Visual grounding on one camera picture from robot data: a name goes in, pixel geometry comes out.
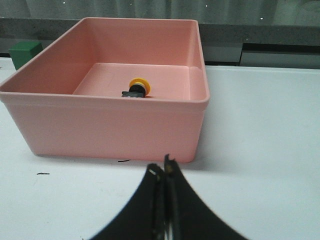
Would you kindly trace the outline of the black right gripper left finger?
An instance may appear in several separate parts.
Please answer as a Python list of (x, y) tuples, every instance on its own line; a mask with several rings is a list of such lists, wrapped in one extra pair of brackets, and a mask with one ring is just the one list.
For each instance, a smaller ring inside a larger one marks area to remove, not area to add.
[(164, 171), (147, 165), (138, 188), (117, 216), (93, 240), (163, 240)]

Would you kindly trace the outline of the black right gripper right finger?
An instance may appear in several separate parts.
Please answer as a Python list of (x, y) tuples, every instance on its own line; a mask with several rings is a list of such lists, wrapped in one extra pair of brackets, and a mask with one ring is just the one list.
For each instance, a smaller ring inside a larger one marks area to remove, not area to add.
[(197, 195), (178, 163), (164, 157), (167, 230), (172, 240), (245, 240)]

